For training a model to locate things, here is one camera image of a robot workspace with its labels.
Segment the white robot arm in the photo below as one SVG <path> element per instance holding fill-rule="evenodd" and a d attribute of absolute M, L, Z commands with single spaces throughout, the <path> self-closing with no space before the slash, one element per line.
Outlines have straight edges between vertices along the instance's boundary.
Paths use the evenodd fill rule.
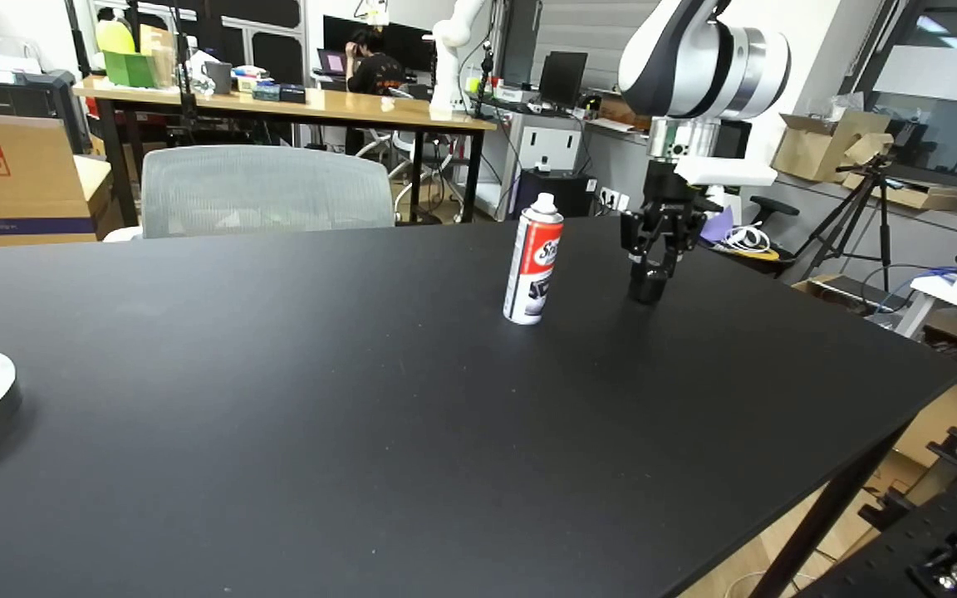
<path fill-rule="evenodd" d="M 732 0 L 659 0 L 638 22 L 618 61 L 620 99 L 638 117 L 751 120 L 782 99 L 793 64 L 788 37 L 728 22 L 728 6 Z M 635 302 L 662 299 L 702 222 L 699 188 L 670 155 L 650 155 L 641 207 L 620 217 Z"/>

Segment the white humanoid robot arm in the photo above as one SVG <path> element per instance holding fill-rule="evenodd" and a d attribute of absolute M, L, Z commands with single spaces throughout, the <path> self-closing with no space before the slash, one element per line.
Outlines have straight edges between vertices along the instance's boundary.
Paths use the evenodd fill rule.
<path fill-rule="evenodd" d="M 464 64 L 464 43 L 478 13 L 494 10 L 500 0 L 453 0 L 453 13 L 431 26 L 435 43 L 435 88 L 428 99 L 431 120 L 450 120 L 459 106 L 459 67 Z"/>

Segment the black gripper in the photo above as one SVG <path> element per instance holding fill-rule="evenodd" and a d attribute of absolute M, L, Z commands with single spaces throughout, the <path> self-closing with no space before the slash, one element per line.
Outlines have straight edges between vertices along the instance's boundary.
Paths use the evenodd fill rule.
<path fill-rule="evenodd" d="M 628 251 L 631 289 L 655 283 L 650 248 L 662 248 L 659 279 L 677 272 L 681 255 L 694 247 L 703 224 L 702 193 L 675 173 L 670 161 L 650 161 L 641 185 L 641 203 L 620 217 L 620 248 Z"/>

